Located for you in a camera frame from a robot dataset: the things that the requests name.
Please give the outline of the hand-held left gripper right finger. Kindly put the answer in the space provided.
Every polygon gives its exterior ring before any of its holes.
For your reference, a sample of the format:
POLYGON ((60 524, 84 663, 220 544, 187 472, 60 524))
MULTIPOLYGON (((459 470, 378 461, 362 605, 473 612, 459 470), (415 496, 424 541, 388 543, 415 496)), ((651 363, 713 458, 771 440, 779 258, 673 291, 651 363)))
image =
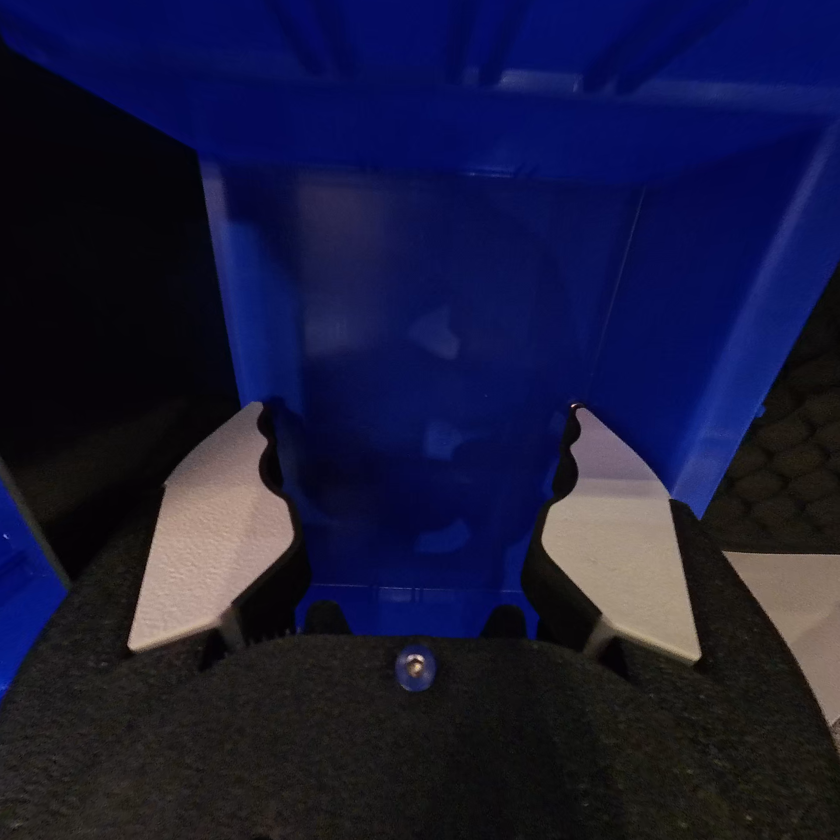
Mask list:
POLYGON ((563 430, 521 588, 548 639, 591 658, 622 639, 682 664, 700 642, 670 495, 587 407, 563 430))

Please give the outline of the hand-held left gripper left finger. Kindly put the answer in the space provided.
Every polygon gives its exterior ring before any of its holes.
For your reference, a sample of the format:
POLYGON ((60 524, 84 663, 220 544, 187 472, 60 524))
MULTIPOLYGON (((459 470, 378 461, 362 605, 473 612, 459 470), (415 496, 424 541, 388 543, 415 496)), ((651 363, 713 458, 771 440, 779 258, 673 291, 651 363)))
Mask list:
POLYGON ((252 402, 164 482, 129 650, 211 631, 231 649, 293 633, 308 587, 302 525, 283 489, 270 410, 252 402))

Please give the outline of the blue plastic bin with divider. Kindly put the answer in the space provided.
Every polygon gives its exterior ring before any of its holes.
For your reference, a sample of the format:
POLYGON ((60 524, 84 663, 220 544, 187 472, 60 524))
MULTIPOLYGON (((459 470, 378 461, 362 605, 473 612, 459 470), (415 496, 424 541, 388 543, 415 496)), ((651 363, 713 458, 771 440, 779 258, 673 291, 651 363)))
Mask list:
POLYGON ((357 632, 476 635, 570 406, 702 512, 838 264, 838 2, 2 2, 191 146, 357 632))

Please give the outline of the black textured pad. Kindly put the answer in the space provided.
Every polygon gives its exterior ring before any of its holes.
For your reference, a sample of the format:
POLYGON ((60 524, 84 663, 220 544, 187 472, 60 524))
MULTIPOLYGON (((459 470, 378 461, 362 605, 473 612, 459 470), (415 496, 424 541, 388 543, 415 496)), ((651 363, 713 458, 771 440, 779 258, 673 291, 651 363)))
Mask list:
POLYGON ((839 552, 839 270, 763 399, 702 524, 725 551, 839 552))

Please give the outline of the black bin divider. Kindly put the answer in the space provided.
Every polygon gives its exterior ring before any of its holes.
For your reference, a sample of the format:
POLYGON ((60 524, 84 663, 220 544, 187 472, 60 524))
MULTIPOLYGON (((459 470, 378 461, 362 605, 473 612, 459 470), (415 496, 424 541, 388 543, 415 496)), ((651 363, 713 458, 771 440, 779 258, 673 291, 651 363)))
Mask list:
POLYGON ((2 459, 75 580, 238 411, 196 154, 2 43, 2 459))

